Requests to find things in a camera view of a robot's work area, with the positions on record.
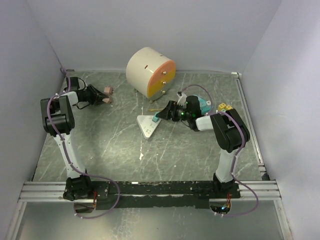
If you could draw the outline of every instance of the gray floor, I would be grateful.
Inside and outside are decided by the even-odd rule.
[[[244,212],[254,202],[234,201]],[[17,240],[282,240],[273,201],[242,217],[214,216],[193,207],[115,209],[98,219],[73,215],[72,203],[29,202]]]
[[[142,94],[133,91],[125,73],[74,72],[72,76],[81,77],[101,91],[106,86],[115,90],[111,105],[89,106],[83,110],[73,108],[73,131],[77,150],[88,173],[117,181],[212,179],[220,156],[213,131],[194,132],[181,122],[163,120],[153,136],[145,140],[136,121],[142,113],[152,115],[148,109],[165,107],[169,100],[177,100],[176,92],[189,84],[204,86],[211,93],[216,108],[222,102],[230,104],[245,120],[239,89],[231,74],[179,72],[167,94],[152,104]],[[209,100],[197,87],[191,87],[186,93]],[[257,152],[251,141],[238,159],[236,176],[240,180],[261,180]],[[62,155],[53,138],[47,136],[34,181],[65,180]]]

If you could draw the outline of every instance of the white triangular board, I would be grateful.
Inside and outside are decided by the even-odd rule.
[[[153,115],[139,115],[136,117],[136,121],[141,129],[143,137],[149,139],[158,127],[161,119],[159,118],[157,122],[152,121]]]

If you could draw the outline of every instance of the white cylinder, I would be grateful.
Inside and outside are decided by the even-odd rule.
[[[175,74],[175,62],[150,47],[137,51],[126,66],[127,81],[151,100],[165,93]]]

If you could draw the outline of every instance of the gray marble tabletop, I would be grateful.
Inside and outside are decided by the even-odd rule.
[[[169,100],[176,101],[176,92],[183,87],[194,83],[202,85],[211,93],[215,108],[220,103],[229,104],[246,120],[236,79],[229,73],[177,72],[169,91],[153,103],[134,92],[123,72],[72,72],[71,75],[102,92],[104,87],[114,89],[112,104],[82,110],[73,107],[75,128],[72,131],[76,150],[88,173],[116,181],[212,179],[220,157],[213,131],[194,132],[181,122],[163,120],[146,140],[137,123],[138,115],[153,115],[149,109],[165,107]],[[198,87],[190,87],[185,92],[209,100]],[[257,152],[251,140],[238,159],[235,175],[240,180],[261,180]],[[60,150],[48,135],[33,180],[65,181],[66,177]]]

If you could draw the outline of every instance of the white wall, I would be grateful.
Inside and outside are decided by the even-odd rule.
[[[61,85],[59,63],[24,0],[0,1],[0,239],[44,143],[40,99]]]
[[[179,70],[242,72],[281,0],[27,0],[62,64],[123,70],[152,47]]]
[[[296,240],[320,238],[320,1],[283,0],[242,75]]]

